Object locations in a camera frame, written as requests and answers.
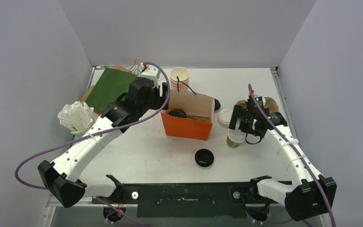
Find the pulp cup carrier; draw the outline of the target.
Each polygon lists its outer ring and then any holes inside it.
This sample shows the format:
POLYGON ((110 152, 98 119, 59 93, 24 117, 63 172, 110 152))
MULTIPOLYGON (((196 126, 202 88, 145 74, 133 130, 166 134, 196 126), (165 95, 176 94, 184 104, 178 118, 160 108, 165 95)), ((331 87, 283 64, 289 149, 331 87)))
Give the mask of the pulp cup carrier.
POLYGON ((210 117, 202 117, 202 116, 189 116, 187 115, 187 118, 200 121, 200 122, 212 122, 210 117))

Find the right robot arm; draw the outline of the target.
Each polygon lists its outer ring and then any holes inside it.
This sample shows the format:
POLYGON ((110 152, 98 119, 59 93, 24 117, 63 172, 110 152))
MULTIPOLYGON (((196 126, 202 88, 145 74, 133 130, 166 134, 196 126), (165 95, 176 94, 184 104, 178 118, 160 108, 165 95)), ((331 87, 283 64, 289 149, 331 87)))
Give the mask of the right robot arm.
POLYGON ((303 221, 321 216, 329 218, 329 226, 336 226, 332 205, 337 184, 313 166, 291 134, 287 120, 278 111, 264 106, 257 96, 237 102, 232 110, 229 132, 239 132, 241 142, 252 145, 248 136, 256 137, 257 144, 269 145, 291 178, 291 184, 281 183, 271 176, 252 178, 248 186, 248 198, 254 202, 269 200, 286 208, 290 219, 303 221))

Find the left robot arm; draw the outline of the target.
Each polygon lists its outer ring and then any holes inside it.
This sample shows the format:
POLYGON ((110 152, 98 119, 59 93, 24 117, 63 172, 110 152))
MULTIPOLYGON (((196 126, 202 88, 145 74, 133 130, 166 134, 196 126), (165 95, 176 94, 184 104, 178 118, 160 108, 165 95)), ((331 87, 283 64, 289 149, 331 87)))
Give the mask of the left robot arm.
POLYGON ((130 126, 144 122, 148 110, 156 113, 168 109, 170 88, 167 82, 155 85, 148 78, 138 77, 98 117, 94 125, 64 154, 38 166, 44 186, 65 208, 85 197, 105 197, 110 203, 122 199, 120 182, 112 175, 83 177, 88 164, 114 139, 130 126))

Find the orange paper bag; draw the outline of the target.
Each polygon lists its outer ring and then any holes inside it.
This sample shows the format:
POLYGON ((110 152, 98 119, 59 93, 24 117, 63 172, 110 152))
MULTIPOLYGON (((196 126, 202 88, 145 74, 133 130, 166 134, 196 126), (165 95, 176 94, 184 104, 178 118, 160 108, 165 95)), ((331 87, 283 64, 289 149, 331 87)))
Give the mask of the orange paper bag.
POLYGON ((214 118, 214 98, 191 91, 171 90, 169 109, 161 112, 167 136, 196 140, 208 140, 214 118), (210 117, 212 122, 200 122, 190 118, 170 116, 172 109, 182 109, 189 116, 210 117))

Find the black plastic lid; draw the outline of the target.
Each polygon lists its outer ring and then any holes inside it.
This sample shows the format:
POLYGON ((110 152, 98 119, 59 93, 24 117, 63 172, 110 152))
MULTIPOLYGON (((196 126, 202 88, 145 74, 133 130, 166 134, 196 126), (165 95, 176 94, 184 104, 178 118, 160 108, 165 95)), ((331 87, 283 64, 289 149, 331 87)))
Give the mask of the black plastic lid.
POLYGON ((188 118, 187 114, 182 109, 172 109, 168 114, 173 117, 188 118))

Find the white plastic lid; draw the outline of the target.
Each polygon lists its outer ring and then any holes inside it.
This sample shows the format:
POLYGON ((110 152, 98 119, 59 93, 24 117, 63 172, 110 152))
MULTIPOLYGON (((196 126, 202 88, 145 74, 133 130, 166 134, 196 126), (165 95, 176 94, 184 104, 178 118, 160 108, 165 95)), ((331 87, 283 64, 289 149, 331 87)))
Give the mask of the white plastic lid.
POLYGON ((227 137, 234 141, 241 141, 242 143, 245 142, 246 134, 241 132, 240 130, 232 130, 228 129, 227 137))

